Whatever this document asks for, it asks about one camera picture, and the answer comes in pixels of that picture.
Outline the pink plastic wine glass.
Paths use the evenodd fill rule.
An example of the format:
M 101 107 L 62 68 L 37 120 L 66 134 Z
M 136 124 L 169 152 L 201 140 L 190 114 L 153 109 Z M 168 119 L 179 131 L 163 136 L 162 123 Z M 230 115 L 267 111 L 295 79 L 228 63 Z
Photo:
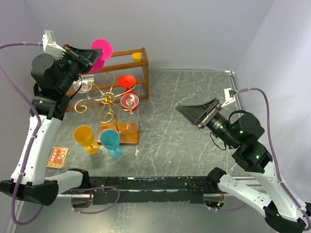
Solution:
M 96 73 L 102 69 L 105 61 L 110 59 L 110 57 L 113 54 L 113 48 L 112 48 L 112 45 L 107 40 L 104 40 L 102 38 L 98 38 L 92 42 L 91 49 L 93 49 L 93 50 L 94 49 L 100 49 L 101 50 L 101 54 L 100 54 L 99 58 L 97 59 L 94 66 L 90 70 L 90 73 Z

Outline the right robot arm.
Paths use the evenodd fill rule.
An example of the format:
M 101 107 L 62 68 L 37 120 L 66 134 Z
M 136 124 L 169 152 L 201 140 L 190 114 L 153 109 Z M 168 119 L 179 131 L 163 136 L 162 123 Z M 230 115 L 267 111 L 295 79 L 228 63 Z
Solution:
M 208 175 L 207 190 L 233 195 L 260 213 L 265 222 L 279 233 L 302 233 L 308 230 L 310 204 L 289 194 L 277 179 L 276 163 L 267 148 L 259 142 L 264 129 L 259 120 L 244 110 L 234 123 L 220 114 L 220 103 L 213 99 L 202 105 L 178 105 L 176 110 L 198 129 L 208 127 L 230 149 L 235 162 L 255 178 L 263 192 L 234 179 L 216 167 Z

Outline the clear flute glass two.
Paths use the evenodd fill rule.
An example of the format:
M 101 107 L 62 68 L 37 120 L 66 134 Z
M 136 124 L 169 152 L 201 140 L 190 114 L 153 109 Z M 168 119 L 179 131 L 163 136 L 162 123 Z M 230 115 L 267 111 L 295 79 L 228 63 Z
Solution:
M 135 94 L 127 93 L 121 97 L 121 106 L 127 112 L 133 112 L 139 105 L 139 98 Z

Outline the clear flute glass three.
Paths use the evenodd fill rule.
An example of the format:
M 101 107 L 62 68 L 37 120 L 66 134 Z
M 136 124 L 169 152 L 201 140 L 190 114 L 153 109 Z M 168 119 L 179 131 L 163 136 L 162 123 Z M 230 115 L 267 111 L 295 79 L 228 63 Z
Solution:
M 90 80 L 79 80 L 74 85 L 76 93 L 86 94 L 86 99 L 81 99 L 76 102 L 74 110 L 77 113 L 85 113 L 86 111 L 91 112 L 95 118 L 97 118 L 99 113 L 99 104 L 95 99 L 92 99 L 89 92 L 93 86 L 93 82 Z

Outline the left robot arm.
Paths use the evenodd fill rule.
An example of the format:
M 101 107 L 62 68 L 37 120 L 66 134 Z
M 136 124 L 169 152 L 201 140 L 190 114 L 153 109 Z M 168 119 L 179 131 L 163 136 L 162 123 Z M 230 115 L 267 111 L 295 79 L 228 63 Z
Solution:
M 51 205 L 58 194 L 74 188 L 84 194 L 91 182 L 86 170 L 73 168 L 59 178 L 45 176 L 52 141 L 70 102 L 67 92 L 81 74 L 88 73 L 99 60 L 100 49 L 63 46 L 60 55 L 43 53 L 32 60 L 35 80 L 29 131 L 20 160 L 11 178 L 0 183 L 0 191 L 26 202 Z

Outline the clear flute glass one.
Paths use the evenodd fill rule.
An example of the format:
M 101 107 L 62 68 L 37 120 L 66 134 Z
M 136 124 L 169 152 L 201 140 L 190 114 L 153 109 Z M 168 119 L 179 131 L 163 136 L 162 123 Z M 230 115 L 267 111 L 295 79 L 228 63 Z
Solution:
M 135 112 L 129 112 L 126 125 L 128 131 L 131 133 L 135 133 L 139 130 L 138 117 Z

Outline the red plastic wine glass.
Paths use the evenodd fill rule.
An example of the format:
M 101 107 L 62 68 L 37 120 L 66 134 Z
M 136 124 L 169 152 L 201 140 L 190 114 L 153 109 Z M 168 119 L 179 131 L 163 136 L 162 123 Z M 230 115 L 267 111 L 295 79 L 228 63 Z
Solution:
M 124 110 L 129 110 L 129 107 L 126 101 L 130 100 L 130 97 L 133 97 L 134 95 L 136 95 L 136 92 L 134 91 L 135 84 L 136 84 L 136 78 L 133 75 L 123 74 L 119 76 L 118 78 L 118 85 L 124 88 L 124 91 L 121 94 L 121 98 L 123 99 L 121 101 L 121 107 Z

